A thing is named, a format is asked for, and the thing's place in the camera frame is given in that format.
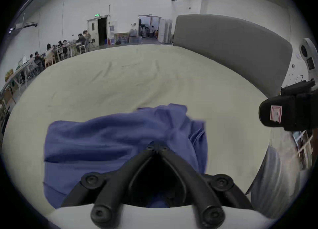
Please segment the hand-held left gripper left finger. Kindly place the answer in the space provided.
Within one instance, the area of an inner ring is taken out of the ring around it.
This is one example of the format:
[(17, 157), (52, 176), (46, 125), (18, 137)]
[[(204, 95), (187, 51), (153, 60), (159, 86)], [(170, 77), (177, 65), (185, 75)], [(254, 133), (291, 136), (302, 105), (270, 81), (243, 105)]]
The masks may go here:
[(116, 171), (84, 174), (63, 200), (61, 207), (93, 204), (90, 214), (92, 222), (99, 228), (114, 228), (131, 180), (154, 154), (155, 148), (150, 145)]

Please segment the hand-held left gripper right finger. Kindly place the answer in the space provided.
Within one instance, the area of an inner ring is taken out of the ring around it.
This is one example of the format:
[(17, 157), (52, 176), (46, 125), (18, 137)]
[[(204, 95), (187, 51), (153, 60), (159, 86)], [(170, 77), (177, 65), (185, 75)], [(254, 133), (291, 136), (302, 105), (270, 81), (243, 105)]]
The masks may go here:
[(243, 191), (226, 174), (200, 174), (167, 146), (156, 144), (156, 153), (181, 183), (184, 197), (195, 208), (198, 225), (202, 229), (217, 229), (225, 222), (222, 206), (254, 210)]

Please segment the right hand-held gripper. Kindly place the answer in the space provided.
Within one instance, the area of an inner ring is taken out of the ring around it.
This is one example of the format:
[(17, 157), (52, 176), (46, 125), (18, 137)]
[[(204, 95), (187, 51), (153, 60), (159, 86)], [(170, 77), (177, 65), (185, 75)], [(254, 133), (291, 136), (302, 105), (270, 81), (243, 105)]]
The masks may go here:
[(299, 51), (310, 80), (281, 88), (281, 96), (260, 104), (259, 119), (266, 127), (283, 128), (285, 131), (318, 128), (318, 92), (311, 92), (318, 82), (318, 53), (309, 38), (302, 38)]

